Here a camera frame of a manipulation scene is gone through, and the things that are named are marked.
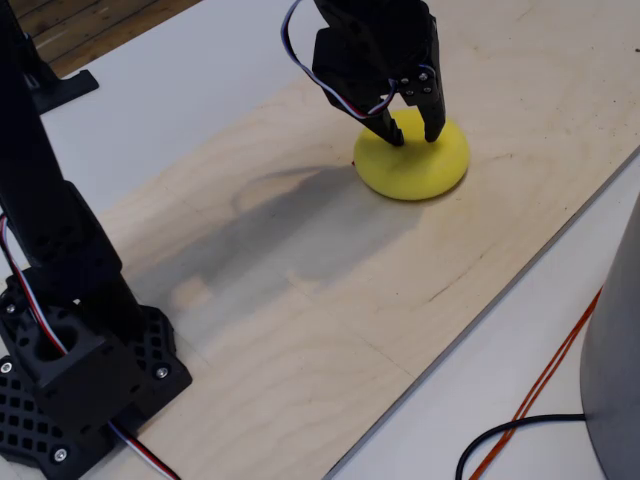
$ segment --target orange cable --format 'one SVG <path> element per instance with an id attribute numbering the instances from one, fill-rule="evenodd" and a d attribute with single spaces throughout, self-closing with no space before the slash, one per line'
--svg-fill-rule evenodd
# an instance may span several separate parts
<path id="1" fill-rule="evenodd" d="M 594 299 L 589 304 L 589 307 L 587 307 L 585 312 L 582 314 L 582 317 L 580 317 L 580 320 L 578 320 L 578 323 L 576 324 L 576 326 L 573 327 L 573 330 L 571 330 L 571 332 L 569 333 L 565 341 L 562 343 L 558 351 L 555 353 L 555 355 L 553 356 L 553 358 L 551 359 L 547 367 L 544 369 L 542 374 L 538 377 L 538 380 L 536 380 L 536 383 L 533 385 L 533 387 L 531 387 L 531 390 L 529 390 L 529 393 L 527 394 L 524 401 L 520 405 L 520 408 L 518 409 L 515 416 L 513 417 L 514 421 L 520 418 L 524 418 L 526 416 L 526 414 L 529 412 L 529 410 L 533 406 L 533 403 L 538 398 L 538 395 L 540 395 L 540 393 L 542 392 L 544 387 L 547 385 L 549 380 L 551 380 L 551 377 L 556 372 L 556 370 L 562 363 L 562 360 L 564 360 L 564 357 L 569 352 L 569 349 L 571 348 L 571 345 L 573 345 L 573 342 L 578 336 L 578 333 L 580 333 L 580 330 L 582 330 L 582 327 L 584 327 L 589 317 L 591 317 L 593 310 L 596 308 L 596 304 L 598 303 L 598 298 L 600 297 L 601 292 L 602 292 L 602 289 L 598 291 Z M 478 466 L 478 468 L 476 468 L 476 471 L 473 472 L 473 475 L 471 475 L 471 477 L 469 477 L 469 480 L 480 479 L 480 477 L 486 471 L 489 465 L 491 465 L 493 460 L 498 456 L 498 454 L 502 451 L 502 449 L 509 442 L 509 440 L 511 440 L 511 437 L 514 435 L 515 431 L 516 429 L 514 428 L 502 434 L 502 437 L 500 438 L 498 443 L 496 443 L 496 445 L 493 447 L 493 449 L 491 449 L 491 451 L 485 457 L 482 463 Z"/>

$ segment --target wooden floor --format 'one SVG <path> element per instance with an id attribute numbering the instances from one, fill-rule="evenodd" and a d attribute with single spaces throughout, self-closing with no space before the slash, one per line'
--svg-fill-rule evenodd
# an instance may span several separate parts
<path id="1" fill-rule="evenodd" d="M 40 56 L 60 76 L 152 29 L 200 0 L 10 0 Z"/>

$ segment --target white table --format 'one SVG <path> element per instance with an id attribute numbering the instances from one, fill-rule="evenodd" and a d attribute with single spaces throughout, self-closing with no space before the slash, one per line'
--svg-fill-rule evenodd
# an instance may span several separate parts
<path id="1" fill-rule="evenodd" d="M 89 65 L 101 88 L 43 119 L 65 175 L 96 212 L 299 75 L 278 32 L 290 2 L 204 1 Z M 321 25 L 304 2 L 292 38 L 307 62 Z M 462 450 L 510 419 L 604 281 L 639 186 L 636 161 L 336 478 L 453 478 Z M 581 341 L 532 414 L 581 411 Z M 519 432 L 486 477 L 603 475 L 584 425 L 574 424 Z"/>

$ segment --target round yellow sponge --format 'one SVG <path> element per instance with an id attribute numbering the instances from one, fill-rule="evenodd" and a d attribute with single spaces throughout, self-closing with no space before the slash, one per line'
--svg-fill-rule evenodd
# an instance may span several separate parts
<path id="1" fill-rule="evenodd" d="M 376 192 L 398 200 L 423 200 L 453 188 L 469 167 L 471 152 L 462 130 L 447 122 L 438 140 L 424 139 L 424 123 L 417 109 L 393 113 L 405 144 L 394 147 L 368 129 L 355 145 L 360 178 Z"/>

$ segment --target plywood board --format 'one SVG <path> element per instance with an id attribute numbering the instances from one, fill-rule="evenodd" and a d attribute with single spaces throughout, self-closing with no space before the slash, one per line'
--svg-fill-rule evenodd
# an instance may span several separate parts
<path id="1" fill-rule="evenodd" d="M 431 7 L 473 152 L 450 194 L 368 190 L 305 78 L 101 216 L 194 374 L 141 435 L 183 478 L 322 477 L 639 143 L 637 2 Z"/>

